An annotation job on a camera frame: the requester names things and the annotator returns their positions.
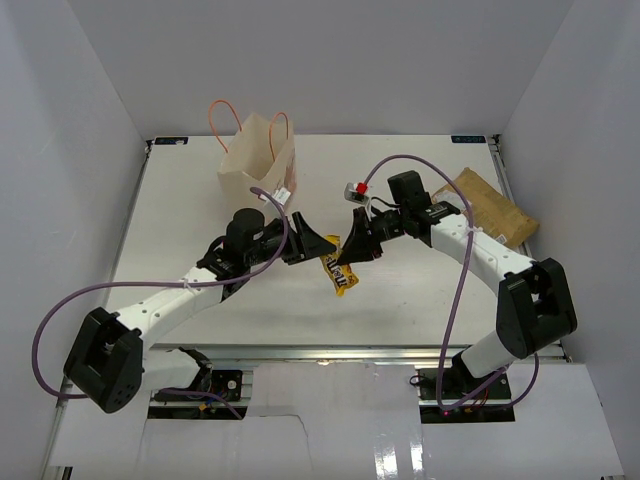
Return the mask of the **yellow M&M's candy pack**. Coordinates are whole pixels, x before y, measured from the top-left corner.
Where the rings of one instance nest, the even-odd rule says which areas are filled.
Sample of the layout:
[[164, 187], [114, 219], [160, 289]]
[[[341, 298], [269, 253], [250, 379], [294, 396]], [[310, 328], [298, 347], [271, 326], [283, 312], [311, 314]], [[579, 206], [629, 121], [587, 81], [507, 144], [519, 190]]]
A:
[[338, 235], [327, 235], [324, 239], [332, 244], [335, 250], [321, 256], [320, 261], [325, 273], [332, 281], [336, 296], [343, 297], [349, 289], [359, 283], [359, 278], [350, 265], [339, 265], [337, 262], [342, 253], [341, 238]]

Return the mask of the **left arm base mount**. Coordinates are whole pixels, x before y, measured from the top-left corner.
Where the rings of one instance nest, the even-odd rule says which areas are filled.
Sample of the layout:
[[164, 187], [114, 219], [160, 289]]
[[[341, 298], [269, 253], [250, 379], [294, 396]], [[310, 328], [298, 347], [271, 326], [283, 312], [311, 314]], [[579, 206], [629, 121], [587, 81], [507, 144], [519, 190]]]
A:
[[243, 372], [214, 367], [194, 349], [152, 350], [142, 388], [151, 392], [152, 418], [241, 420]]

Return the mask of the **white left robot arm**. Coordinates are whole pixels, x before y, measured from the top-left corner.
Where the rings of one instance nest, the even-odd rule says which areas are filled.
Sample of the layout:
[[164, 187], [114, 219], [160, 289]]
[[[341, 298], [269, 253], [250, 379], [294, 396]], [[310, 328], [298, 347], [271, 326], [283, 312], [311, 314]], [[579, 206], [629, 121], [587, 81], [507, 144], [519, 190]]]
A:
[[172, 389], [202, 398], [211, 387], [207, 357], [183, 347], [156, 351], [154, 345], [186, 320], [230, 298], [247, 283], [252, 267], [271, 260], [294, 265], [335, 250], [298, 212], [267, 222], [261, 212], [241, 209], [177, 287], [116, 312], [102, 307], [91, 311], [63, 372], [106, 413], [121, 410], [139, 391]]

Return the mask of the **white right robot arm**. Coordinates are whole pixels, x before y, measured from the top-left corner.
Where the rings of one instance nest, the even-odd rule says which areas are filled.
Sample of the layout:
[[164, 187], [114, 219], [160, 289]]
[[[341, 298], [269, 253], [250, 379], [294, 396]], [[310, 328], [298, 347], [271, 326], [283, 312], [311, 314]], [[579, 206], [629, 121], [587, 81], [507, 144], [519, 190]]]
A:
[[431, 201], [415, 171], [390, 177], [388, 185], [394, 207], [354, 209], [339, 264], [376, 260], [383, 242], [407, 235], [459, 261], [497, 298], [493, 330], [438, 374], [436, 383], [444, 392], [475, 398], [495, 372], [576, 330], [569, 285], [558, 261], [533, 260], [471, 229], [454, 205]]

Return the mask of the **large brown paper snack pouch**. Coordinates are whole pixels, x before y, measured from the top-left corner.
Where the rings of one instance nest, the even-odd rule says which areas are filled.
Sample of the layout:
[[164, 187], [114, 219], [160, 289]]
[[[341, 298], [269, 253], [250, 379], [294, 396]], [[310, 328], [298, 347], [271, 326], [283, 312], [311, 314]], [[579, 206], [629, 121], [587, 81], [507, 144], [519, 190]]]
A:
[[474, 225], [502, 245], [515, 249], [538, 230], [537, 220], [500, 194], [474, 170], [465, 168], [454, 183], [471, 206]]

